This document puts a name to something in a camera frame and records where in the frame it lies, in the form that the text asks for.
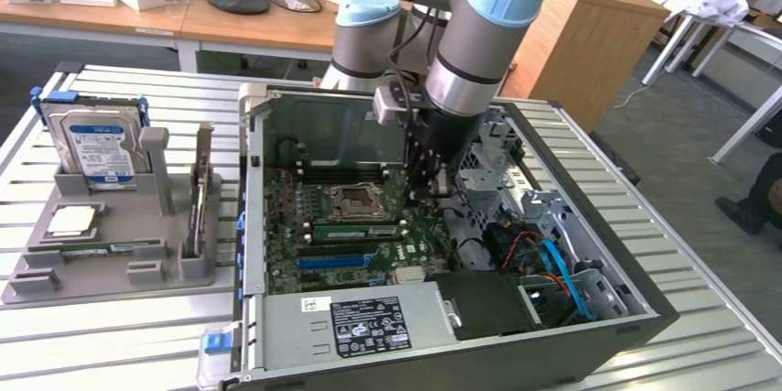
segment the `gray floor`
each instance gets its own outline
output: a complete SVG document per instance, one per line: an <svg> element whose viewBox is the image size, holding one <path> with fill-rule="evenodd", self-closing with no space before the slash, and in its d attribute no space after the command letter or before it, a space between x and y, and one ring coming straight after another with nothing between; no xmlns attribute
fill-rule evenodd
<svg viewBox="0 0 782 391"><path fill-rule="evenodd" d="M3 36L0 38L0 139L27 108L28 91L43 85L60 60L74 60L90 44L92 53L82 62L147 69L176 70L174 52L76 40ZM641 88L639 79L657 53L649 52L627 81L617 103ZM250 57L254 68L244 74L282 77L284 60ZM307 80L323 72L323 63L290 78ZM746 113L701 81L682 74L665 75L655 86L638 93L622 109L611 109L598 133L642 177L639 189L695 252L755 314L774 337L782 337L782 235L766 228L750 237L726 221L714 198L746 194L767 156L774 152L755 139L742 145L726 164L706 159L746 120Z"/></svg>

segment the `person's leg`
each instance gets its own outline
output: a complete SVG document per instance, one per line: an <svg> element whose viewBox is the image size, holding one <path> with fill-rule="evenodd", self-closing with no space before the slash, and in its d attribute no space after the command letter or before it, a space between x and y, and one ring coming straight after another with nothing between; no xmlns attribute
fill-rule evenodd
<svg viewBox="0 0 782 391"><path fill-rule="evenodd" d="M750 235L761 232L766 222L782 227L782 216L769 199L771 187L779 179L782 179L782 153L769 157L746 199L734 202L726 197L719 197L715 200L719 210Z"/></svg>

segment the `aluminum rail table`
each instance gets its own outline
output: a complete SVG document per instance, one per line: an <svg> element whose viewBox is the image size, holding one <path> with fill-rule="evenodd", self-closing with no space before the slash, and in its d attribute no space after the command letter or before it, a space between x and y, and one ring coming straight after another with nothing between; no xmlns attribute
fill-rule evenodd
<svg viewBox="0 0 782 391"><path fill-rule="evenodd" d="M214 285L99 300L0 305L0 389L183 390L196 388L199 336L231 319L239 182L239 86L259 79L87 66L70 89L135 97L152 125L171 133L170 172L190 169L196 128L215 124L211 159L224 178L218 277ZM272 81L298 84L294 81ZM573 178L681 313L643 347L621 353L562 390L646 386L666 390L782 389L782 349L682 238L627 183L567 114L517 102ZM0 149L0 287L20 257L59 159L28 112ZM531 152L535 178L551 187Z"/></svg>

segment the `green circuit board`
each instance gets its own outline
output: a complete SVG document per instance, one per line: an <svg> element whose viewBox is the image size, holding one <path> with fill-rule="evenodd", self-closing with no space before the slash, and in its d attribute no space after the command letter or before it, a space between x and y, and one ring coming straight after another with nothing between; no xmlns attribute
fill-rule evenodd
<svg viewBox="0 0 782 391"><path fill-rule="evenodd" d="M442 211L427 203L400 209L400 169L383 183L340 185L306 184L274 169L264 187L271 294L394 284L399 267L420 266L427 276L449 271Z"/></svg>

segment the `robotic arm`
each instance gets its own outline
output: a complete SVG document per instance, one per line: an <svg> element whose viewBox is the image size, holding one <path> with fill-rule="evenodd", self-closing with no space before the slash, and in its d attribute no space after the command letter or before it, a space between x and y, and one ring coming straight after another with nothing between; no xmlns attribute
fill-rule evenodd
<svg viewBox="0 0 782 391"><path fill-rule="evenodd" d="M406 113L408 202L450 195L449 174L475 135L543 0L408 0L451 10L424 90L404 84L375 93L379 120Z"/></svg>

